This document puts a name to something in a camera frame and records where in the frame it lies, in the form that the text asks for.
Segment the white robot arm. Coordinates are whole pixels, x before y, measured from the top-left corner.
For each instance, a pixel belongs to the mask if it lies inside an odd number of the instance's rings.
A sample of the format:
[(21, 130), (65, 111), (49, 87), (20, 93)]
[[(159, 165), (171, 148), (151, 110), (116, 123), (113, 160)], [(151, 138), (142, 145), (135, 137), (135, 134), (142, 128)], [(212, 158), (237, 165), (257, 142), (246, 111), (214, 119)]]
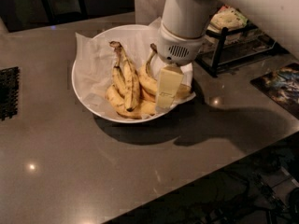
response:
[(299, 58), (299, 0), (165, 0), (157, 44), (162, 61), (178, 65), (193, 62), (212, 17), (223, 5), (239, 9)]

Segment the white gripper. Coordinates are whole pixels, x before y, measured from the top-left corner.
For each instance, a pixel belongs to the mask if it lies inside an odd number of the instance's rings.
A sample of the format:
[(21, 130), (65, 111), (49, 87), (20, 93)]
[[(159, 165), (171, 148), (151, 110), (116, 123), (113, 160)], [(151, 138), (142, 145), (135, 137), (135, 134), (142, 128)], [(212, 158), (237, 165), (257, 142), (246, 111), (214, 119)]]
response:
[[(203, 41), (203, 37), (187, 39), (175, 36), (161, 24), (158, 30), (157, 52), (165, 63), (183, 66), (195, 60)], [(169, 64), (160, 70), (156, 93), (158, 112), (166, 112), (170, 109), (183, 78), (183, 72), (174, 64)]]

